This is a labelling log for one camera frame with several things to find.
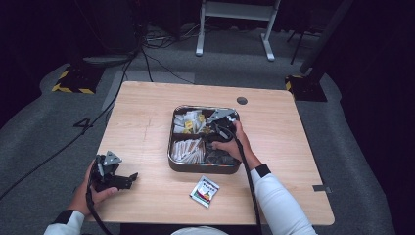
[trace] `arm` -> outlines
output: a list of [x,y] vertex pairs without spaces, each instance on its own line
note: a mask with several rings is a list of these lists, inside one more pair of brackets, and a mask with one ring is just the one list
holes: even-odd
[[[93,162],[86,170],[82,183],[76,188],[75,194],[67,209],[62,211],[55,221],[46,228],[45,235],[71,235],[80,233],[84,218],[90,214],[88,206],[86,205],[85,195],[92,165]],[[91,191],[94,207],[98,207],[104,200],[116,193],[118,189],[113,187],[98,193],[91,187]]]
[[[241,141],[248,167],[253,178],[256,199],[262,208],[273,234],[316,234],[302,208],[290,192],[280,183],[251,149],[250,141],[240,122],[235,121],[236,136]],[[213,142],[213,148],[227,151],[241,160],[234,140],[228,143]]]

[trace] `person's left hand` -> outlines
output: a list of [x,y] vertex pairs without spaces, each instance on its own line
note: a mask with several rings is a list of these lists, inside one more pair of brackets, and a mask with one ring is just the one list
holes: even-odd
[[[94,161],[89,165],[88,169],[86,170],[83,182],[76,188],[72,201],[67,207],[68,210],[75,210],[81,212],[85,216],[91,213],[88,209],[88,206],[86,205],[86,187],[88,185],[89,172],[91,171],[93,164]],[[91,191],[92,200],[94,201],[94,207],[97,208],[104,200],[118,192],[118,189],[116,187],[112,187],[98,193],[94,189],[94,187],[91,186]]]

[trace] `person's hand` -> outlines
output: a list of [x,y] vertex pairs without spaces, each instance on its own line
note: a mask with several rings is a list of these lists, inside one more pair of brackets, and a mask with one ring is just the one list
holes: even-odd
[[[261,165],[260,160],[256,157],[253,150],[251,149],[250,140],[248,139],[247,134],[244,132],[242,124],[237,120],[235,120],[233,124],[236,127],[236,137],[238,138],[238,140],[241,142],[243,146],[244,155],[247,159],[248,167],[250,169],[253,169]],[[213,149],[220,149],[220,150],[226,151],[233,158],[239,160],[240,162],[242,161],[241,153],[239,151],[239,148],[238,148],[238,145],[235,139],[232,139],[231,141],[226,142],[226,143],[213,141],[211,144],[212,144]]]
[[[91,213],[88,209],[88,206],[86,205],[85,195],[86,195],[86,187],[88,185],[89,172],[91,171],[93,164],[94,162],[92,162],[92,164],[86,170],[83,182],[76,188],[72,201],[67,207],[68,210],[75,210],[75,211],[81,212],[85,216]],[[92,200],[94,201],[94,207],[97,208],[104,200],[106,200],[111,195],[118,192],[118,189],[116,187],[112,187],[112,188],[108,188],[98,193],[94,189],[94,187],[91,186],[91,191],[92,191]]]

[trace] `metal frame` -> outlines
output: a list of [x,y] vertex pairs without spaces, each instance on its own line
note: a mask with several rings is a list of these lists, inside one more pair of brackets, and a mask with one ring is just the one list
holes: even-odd
[[222,2],[209,2],[203,0],[201,8],[201,28],[198,37],[198,45],[196,46],[196,55],[202,56],[204,53],[205,42],[205,16],[247,19],[257,21],[268,21],[268,27],[265,33],[260,35],[263,48],[265,49],[268,61],[274,61],[275,57],[269,44],[269,35],[272,26],[274,26],[277,16],[280,0],[276,0],[274,6],[257,6]]

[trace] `black cuff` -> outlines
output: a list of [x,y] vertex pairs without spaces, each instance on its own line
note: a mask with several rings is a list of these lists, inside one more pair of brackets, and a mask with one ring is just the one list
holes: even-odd
[[67,224],[70,220],[70,217],[72,216],[72,213],[73,213],[73,210],[62,211],[52,224],[55,224],[55,223]]
[[256,167],[256,172],[258,172],[259,176],[262,178],[263,176],[271,173],[271,170],[269,170],[268,165],[262,164]]

